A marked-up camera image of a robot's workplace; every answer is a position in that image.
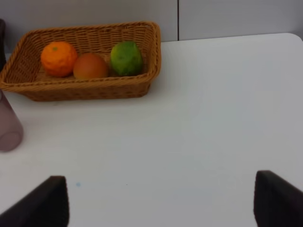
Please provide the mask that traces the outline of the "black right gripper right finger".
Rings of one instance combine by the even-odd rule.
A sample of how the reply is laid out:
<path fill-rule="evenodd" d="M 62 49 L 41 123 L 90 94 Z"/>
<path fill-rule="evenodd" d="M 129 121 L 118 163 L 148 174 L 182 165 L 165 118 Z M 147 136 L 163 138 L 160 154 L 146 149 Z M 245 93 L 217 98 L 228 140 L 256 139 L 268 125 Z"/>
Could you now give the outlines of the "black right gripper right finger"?
<path fill-rule="evenodd" d="M 253 212 L 258 227 L 301 227 L 303 192 L 272 171 L 257 171 Z"/>

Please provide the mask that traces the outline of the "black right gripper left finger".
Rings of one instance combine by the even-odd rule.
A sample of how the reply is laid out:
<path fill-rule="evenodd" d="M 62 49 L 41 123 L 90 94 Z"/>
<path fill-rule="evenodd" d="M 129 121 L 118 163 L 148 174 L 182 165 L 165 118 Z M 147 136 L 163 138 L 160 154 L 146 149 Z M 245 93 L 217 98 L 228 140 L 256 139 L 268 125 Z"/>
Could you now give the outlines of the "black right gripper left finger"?
<path fill-rule="evenodd" d="M 2 227 L 66 227 L 69 220 L 65 176 L 50 176 L 0 215 Z"/>

